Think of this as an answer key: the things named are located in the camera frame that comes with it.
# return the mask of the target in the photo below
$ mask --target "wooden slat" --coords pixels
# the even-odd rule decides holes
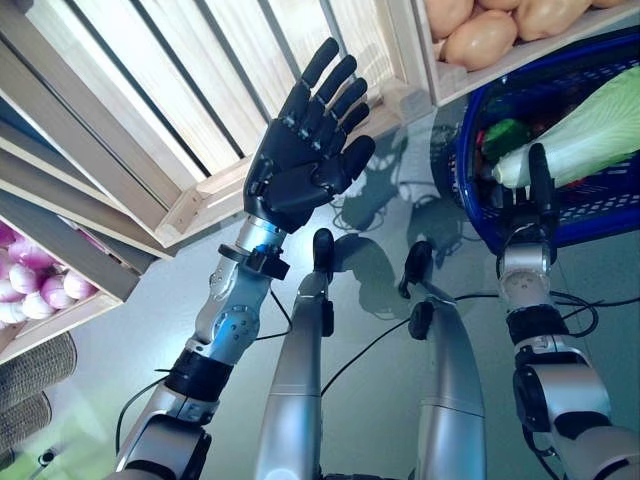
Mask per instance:
[[[24,332],[23,330],[18,332],[15,338],[0,351],[0,364],[8,362],[12,358],[31,350],[47,340],[51,340],[67,330],[88,322],[120,304],[120,301],[99,292],[47,320],[36,323],[26,322],[22,326]],[[4,335],[4,330],[7,329],[0,330],[0,334]]]
[[[200,182],[196,190],[203,196],[218,193],[225,186],[238,180],[244,180],[249,173],[249,167],[253,162],[253,156],[240,160],[237,164],[218,172],[213,177]]]
[[[173,245],[180,241],[192,218],[197,215],[201,203],[202,197],[195,188],[182,192],[171,211],[156,228],[155,236],[164,245]]]
[[[0,189],[158,257],[171,255],[124,213],[0,150]]]
[[[109,197],[95,188],[66,158],[2,121],[0,121],[0,149],[6,150],[96,200],[117,208]]]
[[[38,2],[27,18],[180,190],[206,178],[65,2]]]
[[[433,110],[429,94],[397,78],[385,80],[381,87],[382,103],[391,110],[403,124],[427,115]]]
[[[109,152],[1,41],[0,64],[0,95],[7,103],[121,210],[147,231],[153,231],[166,214],[165,208],[115,163]]]
[[[125,301],[138,276],[91,245],[52,212],[0,191],[0,218],[73,268],[100,290]]]
[[[106,109],[58,55],[38,29],[22,14],[12,0],[0,0],[0,30],[53,88],[86,122],[94,135],[103,139],[113,154],[119,157],[137,176],[158,201],[167,207],[180,195],[180,190],[156,165],[135,139]],[[78,159],[87,163],[88,159]]]
[[[157,260],[157,257],[151,255],[142,250],[138,250],[131,245],[122,243],[115,238],[111,238],[108,235],[104,235],[100,232],[96,232],[89,228],[86,229],[87,233],[93,237],[100,245],[103,245],[109,253],[116,257],[121,262],[129,265],[138,274],[144,274],[149,266]]]
[[[427,90],[429,78],[424,67],[425,59],[418,36],[412,0],[387,0],[385,4],[379,4],[379,8],[383,8],[383,6],[388,9],[395,41],[400,51],[400,61],[404,72],[402,80]]]

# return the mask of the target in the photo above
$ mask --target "robotic hand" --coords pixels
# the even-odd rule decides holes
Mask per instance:
[[[497,269],[509,305],[513,388],[525,440],[540,460],[557,456],[569,480],[640,478],[638,435],[611,424],[607,390],[586,355],[569,345],[571,334],[550,297],[558,215],[540,144],[529,151],[529,171],[533,201],[516,192],[515,204],[506,209],[510,234]],[[536,447],[534,434],[551,446]]]
[[[369,113],[359,103],[367,90],[363,79],[341,90],[356,69],[352,56],[342,59],[311,97],[337,53],[335,40],[324,42],[270,123],[245,182],[249,217],[235,244],[220,246],[195,332],[117,452],[116,473],[109,478],[200,477],[211,444],[203,425],[213,418],[233,366],[256,339],[272,278],[283,279],[289,268],[280,259],[286,233],[345,191],[373,155],[375,144],[367,136],[343,150],[349,133]]]
[[[278,118],[269,124],[245,183],[247,213],[287,233],[304,225],[315,207],[344,192],[375,149],[373,140],[363,135],[343,150],[347,136],[369,114],[366,103],[351,109],[367,91],[367,82],[356,79],[330,103],[356,69],[351,55],[310,98],[311,88],[337,53],[338,44],[331,38],[315,53]]]

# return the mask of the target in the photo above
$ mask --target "blue plastic basket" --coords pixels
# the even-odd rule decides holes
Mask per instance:
[[[476,90],[456,145],[452,190],[489,249],[502,251],[500,210],[481,198],[473,161],[480,130],[505,118],[553,114],[586,99],[618,73],[640,64],[640,32],[627,29],[571,45]],[[558,189],[558,247],[629,231],[640,226],[640,153]]]

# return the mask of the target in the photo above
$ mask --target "black cable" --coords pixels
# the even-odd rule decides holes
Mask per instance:
[[[589,303],[586,300],[583,300],[582,298],[576,297],[575,295],[571,295],[569,293],[554,291],[554,292],[551,292],[551,295],[576,302],[577,304],[582,305],[583,308],[588,309],[589,312],[591,312],[591,323],[589,324],[589,326],[580,332],[569,333],[569,335],[571,335],[574,338],[586,337],[590,333],[593,333],[596,328],[598,328],[598,323],[600,322],[600,315],[598,314],[598,311],[594,307],[595,304]]]
[[[125,413],[127,413],[127,410],[129,409],[129,407],[133,404],[133,402],[135,402],[138,398],[140,398],[142,395],[145,394],[145,392],[151,390],[153,387],[155,387],[156,385],[158,385],[160,382],[163,382],[165,379],[167,378],[167,376],[164,376],[158,380],[156,380],[155,382],[147,385],[146,387],[144,387],[142,390],[140,390],[138,393],[136,393],[133,397],[131,397],[127,403],[124,404],[124,407],[122,407],[122,410],[120,410],[120,415],[118,415],[118,423],[116,423],[116,455],[118,455],[120,453],[120,431],[122,429],[122,420],[124,419],[124,415]]]
[[[264,337],[258,337],[256,338],[256,342],[258,340],[268,340],[270,338],[278,338],[278,337],[284,337],[285,335],[287,335],[290,331],[291,328],[293,327],[293,325],[291,324],[291,317],[289,317],[289,314],[287,313],[287,311],[284,309],[284,307],[282,306],[282,303],[280,303],[280,300],[278,299],[278,297],[276,296],[276,294],[274,293],[273,290],[271,290],[271,288],[269,288],[269,293],[271,294],[271,297],[275,300],[276,304],[278,305],[278,308],[280,309],[280,311],[282,312],[282,314],[284,315],[284,318],[287,319],[287,323],[289,324],[289,326],[287,327],[287,330],[285,332],[282,333],[275,333],[273,335],[265,335]]]
[[[536,446],[535,440],[533,439],[533,432],[531,432],[524,425],[522,426],[522,435],[524,436],[524,441],[527,444],[527,447],[529,447],[529,450],[534,453],[536,459],[538,460],[538,462],[540,462],[540,465],[542,465],[542,468],[544,468],[545,472],[547,472],[553,480],[560,480],[556,473],[551,469],[549,464],[545,461],[545,457],[555,455],[555,451],[553,450],[553,448],[549,447],[546,450],[539,449]]]
[[[384,333],[382,333],[381,335],[379,335],[375,340],[373,340],[371,343],[369,343],[369,345],[367,345],[366,347],[364,347],[360,353],[358,353],[355,357],[353,357],[351,360],[349,360],[346,364],[344,364],[342,366],[342,368],[340,370],[338,370],[335,375],[333,377],[331,377],[331,379],[329,380],[329,382],[324,386],[324,388],[322,389],[322,392],[320,392],[320,396],[323,396],[326,391],[329,389],[329,387],[333,384],[333,382],[335,382],[338,377],[340,375],[342,375],[342,373],[349,368],[351,365],[353,365],[362,355],[364,355],[365,353],[367,353],[367,351],[373,347],[376,343],[378,343],[380,340],[382,340],[384,337],[386,337],[387,335],[389,335],[391,332],[393,332],[394,330],[400,328],[402,325],[406,324],[407,322],[409,322],[410,318],[407,318],[406,320],[403,320],[400,323],[397,323],[396,325],[394,325],[393,327],[391,327],[390,329],[388,329],[387,331],[385,331]]]

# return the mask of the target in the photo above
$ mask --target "metal arm segment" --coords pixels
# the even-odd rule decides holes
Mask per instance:
[[[480,377],[460,315],[444,294],[432,296],[420,407],[416,480],[486,478]]]
[[[320,343],[331,305],[328,285],[326,273],[313,272],[298,290],[262,422],[256,480],[319,475]]]
[[[567,345],[567,327],[549,295],[550,267],[544,243],[510,245],[502,258],[520,421],[525,432],[547,437],[570,480],[640,478],[638,434],[611,425],[602,380],[584,353]]]
[[[211,275],[195,332],[127,436],[116,472],[198,478],[211,443],[202,425],[211,421],[233,366],[258,334],[260,307],[272,277],[286,273],[278,258],[285,235],[249,217],[235,244],[221,247],[223,256]]]

